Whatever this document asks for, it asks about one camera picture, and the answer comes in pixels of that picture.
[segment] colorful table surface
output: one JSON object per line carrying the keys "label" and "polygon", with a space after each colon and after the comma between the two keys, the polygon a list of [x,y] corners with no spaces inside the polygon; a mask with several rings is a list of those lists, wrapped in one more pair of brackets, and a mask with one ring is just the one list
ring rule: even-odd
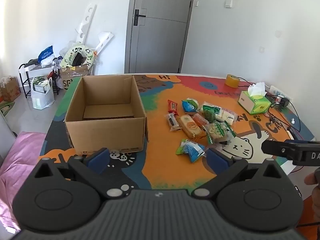
{"label": "colorful table surface", "polygon": [[[64,162],[76,154],[69,144],[63,120],[79,79],[73,79],[57,109],[40,158],[50,157],[56,162]],[[237,103],[241,89],[246,88],[228,87],[224,79],[185,75],[135,75],[135,79],[147,113],[149,141],[141,152],[123,154],[126,158],[110,158],[103,176],[115,188],[193,190],[216,176],[207,165],[206,158],[190,163],[187,155],[175,154],[181,140],[187,137],[182,130],[169,131],[164,117],[168,111],[168,99],[178,103],[180,115],[184,114],[181,100],[186,98],[194,98],[200,104],[206,101],[237,113],[238,118],[232,126],[237,137],[227,146],[227,151],[232,155],[243,157],[243,149],[248,148],[252,159],[262,162],[265,156],[261,151],[261,143],[264,140],[289,139],[281,125],[271,124],[263,114],[249,115]],[[272,113],[282,118],[276,110],[272,110]],[[292,118],[297,120],[289,109],[284,109],[281,114],[286,121]],[[299,122],[295,122],[294,126],[298,129]],[[304,140],[314,138],[302,122],[300,135]],[[276,161],[281,165],[286,159],[277,157]]]}

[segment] white wall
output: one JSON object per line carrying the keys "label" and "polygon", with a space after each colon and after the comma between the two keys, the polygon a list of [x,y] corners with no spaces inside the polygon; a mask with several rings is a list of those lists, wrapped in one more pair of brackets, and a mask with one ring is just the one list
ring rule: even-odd
{"label": "white wall", "polygon": [[197,1],[181,73],[275,85],[320,139],[320,0]]}
{"label": "white wall", "polygon": [[75,28],[89,3],[96,3],[97,9],[86,45],[95,47],[99,32],[114,34],[99,55],[95,73],[124,73],[129,0],[0,0],[1,74],[18,76],[21,64],[37,58],[50,45],[58,56],[76,38]]}

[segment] black door handle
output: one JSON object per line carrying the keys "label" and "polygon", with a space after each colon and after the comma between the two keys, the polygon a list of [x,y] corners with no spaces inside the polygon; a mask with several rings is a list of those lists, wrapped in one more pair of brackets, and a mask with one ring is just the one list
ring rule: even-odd
{"label": "black door handle", "polygon": [[139,9],[134,10],[133,26],[137,26],[138,25],[139,17],[145,17],[145,15],[139,14]]}

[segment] gray ribbed surface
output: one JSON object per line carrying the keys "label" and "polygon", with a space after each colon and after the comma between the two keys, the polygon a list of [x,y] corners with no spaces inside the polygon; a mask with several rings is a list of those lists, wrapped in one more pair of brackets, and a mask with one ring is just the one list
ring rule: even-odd
{"label": "gray ribbed surface", "polygon": [[110,200],[95,220],[75,231],[40,235],[29,231],[14,240],[302,240],[295,230],[260,235],[235,228],[219,217],[207,200],[191,198],[185,190],[133,190]]}

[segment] white plastic bracket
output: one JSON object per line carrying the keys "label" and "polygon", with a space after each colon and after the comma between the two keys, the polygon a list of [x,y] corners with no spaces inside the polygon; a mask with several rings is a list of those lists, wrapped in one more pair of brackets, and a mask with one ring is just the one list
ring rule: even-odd
{"label": "white plastic bracket", "polygon": [[112,33],[99,33],[98,38],[100,43],[96,47],[97,55],[102,51],[102,49],[107,45],[107,43],[111,40],[113,37]]}
{"label": "white plastic bracket", "polygon": [[87,37],[87,33],[93,18],[93,15],[96,11],[97,5],[96,4],[89,4],[87,9],[85,10],[84,17],[76,29],[78,36],[76,42],[80,42],[81,44],[85,43],[85,39]]}

